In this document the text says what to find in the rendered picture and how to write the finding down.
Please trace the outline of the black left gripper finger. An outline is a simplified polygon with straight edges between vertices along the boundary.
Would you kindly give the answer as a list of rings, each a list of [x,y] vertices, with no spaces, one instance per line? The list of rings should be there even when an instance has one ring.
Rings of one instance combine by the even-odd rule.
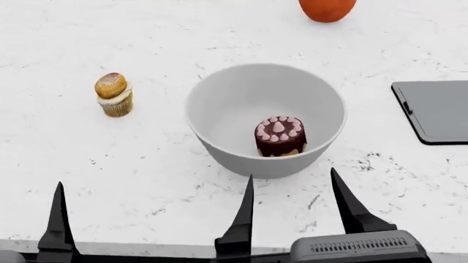
[[[40,252],[77,253],[74,238],[69,226],[67,204],[64,186],[58,182],[53,201],[47,229],[38,243]]]
[[[241,205],[223,236],[215,239],[216,257],[250,257],[254,205],[253,176],[250,175]]]

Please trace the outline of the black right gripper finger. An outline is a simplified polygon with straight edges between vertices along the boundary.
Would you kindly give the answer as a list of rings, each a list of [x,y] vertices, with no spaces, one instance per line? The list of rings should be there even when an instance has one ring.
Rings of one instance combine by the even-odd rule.
[[[351,192],[334,168],[331,168],[331,182],[346,234],[397,230],[395,224],[372,214]]]

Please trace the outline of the small chocolate cake pink dollops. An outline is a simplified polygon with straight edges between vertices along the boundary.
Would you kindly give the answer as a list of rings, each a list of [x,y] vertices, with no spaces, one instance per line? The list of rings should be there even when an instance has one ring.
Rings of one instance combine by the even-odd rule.
[[[303,122],[290,116],[262,120],[254,131],[257,150],[262,157],[281,157],[303,153],[307,139]]]

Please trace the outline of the large white bowl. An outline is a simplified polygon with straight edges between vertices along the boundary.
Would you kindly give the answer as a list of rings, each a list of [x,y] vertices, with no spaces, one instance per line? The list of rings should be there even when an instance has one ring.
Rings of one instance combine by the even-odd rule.
[[[293,175],[310,166],[344,128],[347,109],[322,78],[295,67],[245,64],[201,80],[186,99],[186,119],[203,146],[227,170],[259,179]],[[254,130],[278,115],[305,126],[303,153],[263,157]]]

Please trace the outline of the dark grey flat tray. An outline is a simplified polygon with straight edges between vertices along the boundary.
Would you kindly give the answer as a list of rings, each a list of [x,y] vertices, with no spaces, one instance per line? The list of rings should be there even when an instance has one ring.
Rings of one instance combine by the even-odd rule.
[[[468,145],[468,80],[395,82],[391,90],[425,145]]]

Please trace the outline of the cupcake with brown bun topping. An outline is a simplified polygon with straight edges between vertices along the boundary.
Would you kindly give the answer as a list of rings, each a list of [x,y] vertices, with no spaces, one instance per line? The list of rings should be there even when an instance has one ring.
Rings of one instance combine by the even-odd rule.
[[[120,118],[133,109],[133,90],[126,78],[117,72],[102,76],[94,85],[97,102],[111,118]]]

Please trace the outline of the round orange fruit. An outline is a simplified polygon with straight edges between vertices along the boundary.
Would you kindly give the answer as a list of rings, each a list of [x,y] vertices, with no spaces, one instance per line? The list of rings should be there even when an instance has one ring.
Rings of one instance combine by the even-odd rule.
[[[357,0],[298,0],[304,14],[319,23],[335,23],[349,14]]]

